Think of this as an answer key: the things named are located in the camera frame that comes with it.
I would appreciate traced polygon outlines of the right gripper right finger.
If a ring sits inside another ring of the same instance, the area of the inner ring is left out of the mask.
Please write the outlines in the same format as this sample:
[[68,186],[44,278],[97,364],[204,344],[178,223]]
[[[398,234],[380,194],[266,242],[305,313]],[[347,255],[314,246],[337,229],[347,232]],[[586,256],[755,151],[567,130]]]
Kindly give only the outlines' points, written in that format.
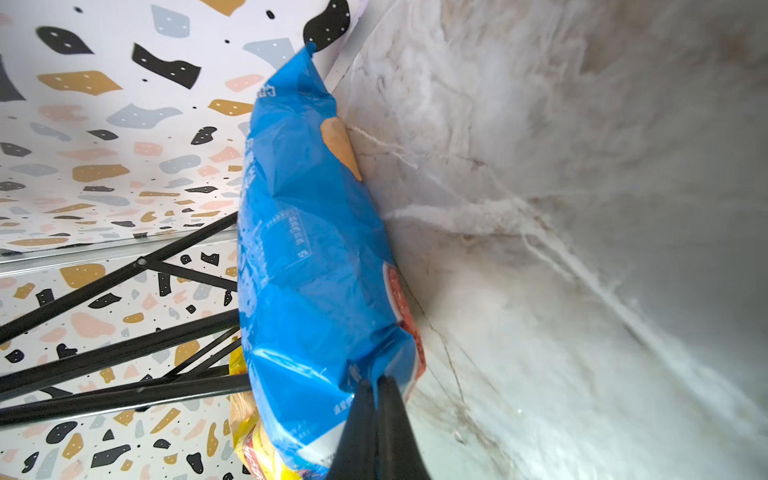
[[396,380],[382,376],[377,388],[378,479],[430,480]]

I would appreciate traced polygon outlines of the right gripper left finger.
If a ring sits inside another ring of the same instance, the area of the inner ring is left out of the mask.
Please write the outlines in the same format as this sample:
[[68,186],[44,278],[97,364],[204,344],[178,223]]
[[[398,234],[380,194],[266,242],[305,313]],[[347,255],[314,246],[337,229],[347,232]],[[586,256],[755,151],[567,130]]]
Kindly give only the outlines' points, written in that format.
[[376,478],[377,423],[374,391],[368,380],[356,389],[327,480]]

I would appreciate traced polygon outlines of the yellow potato chips bag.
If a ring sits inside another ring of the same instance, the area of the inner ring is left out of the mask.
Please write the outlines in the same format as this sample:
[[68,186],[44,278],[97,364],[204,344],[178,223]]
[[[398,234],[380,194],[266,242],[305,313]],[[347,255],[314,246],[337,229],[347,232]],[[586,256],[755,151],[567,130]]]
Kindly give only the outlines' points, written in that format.
[[230,425],[235,452],[254,479],[300,480],[271,443],[251,390],[229,396]]

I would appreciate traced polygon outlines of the blue potato chips bag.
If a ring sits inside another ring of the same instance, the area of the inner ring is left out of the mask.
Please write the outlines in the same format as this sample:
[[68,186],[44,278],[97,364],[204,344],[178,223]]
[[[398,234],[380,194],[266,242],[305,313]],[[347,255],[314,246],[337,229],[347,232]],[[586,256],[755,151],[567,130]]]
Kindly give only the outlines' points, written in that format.
[[238,212],[242,349],[267,435],[301,479],[326,479],[358,384],[425,372],[383,222],[308,44],[264,85]]

